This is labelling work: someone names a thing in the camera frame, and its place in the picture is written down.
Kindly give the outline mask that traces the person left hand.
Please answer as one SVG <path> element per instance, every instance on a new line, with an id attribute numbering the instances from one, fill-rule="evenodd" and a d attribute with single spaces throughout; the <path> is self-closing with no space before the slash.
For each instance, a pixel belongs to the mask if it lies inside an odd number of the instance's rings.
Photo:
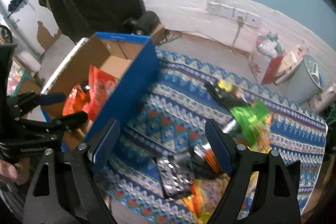
<path id="1" fill-rule="evenodd" d="M 18 178 L 18 172 L 15 166 L 10 163 L 0 160 L 0 180 L 7 183 L 8 181 L 15 182 Z"/>

